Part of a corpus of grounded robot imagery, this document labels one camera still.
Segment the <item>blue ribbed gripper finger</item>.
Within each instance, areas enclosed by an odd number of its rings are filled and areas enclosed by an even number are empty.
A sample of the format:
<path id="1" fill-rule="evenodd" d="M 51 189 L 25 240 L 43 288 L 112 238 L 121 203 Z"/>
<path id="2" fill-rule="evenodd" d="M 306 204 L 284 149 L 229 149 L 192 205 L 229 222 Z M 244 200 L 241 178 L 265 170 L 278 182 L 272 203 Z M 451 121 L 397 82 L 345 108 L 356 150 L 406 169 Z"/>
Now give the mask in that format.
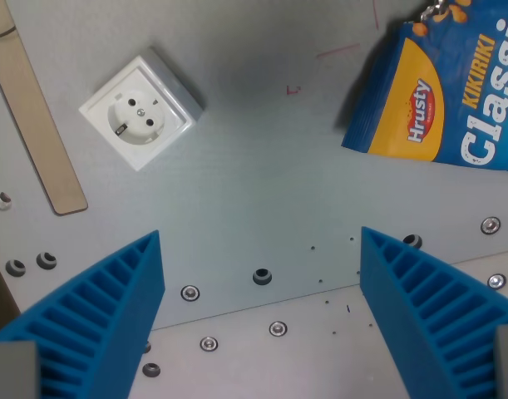
<path id="1" fill-rule="evenodd" d="M 127 398 L 164 293 L 153 231 L 35 303 L 0 342 L 37 345 L 42 398 Z"/>
<path id="2" fill-rule="evenodd" d="M 508 298 L 364 227 L 360 288 L 411 398 L 495 398 L 494 336 Z"/>

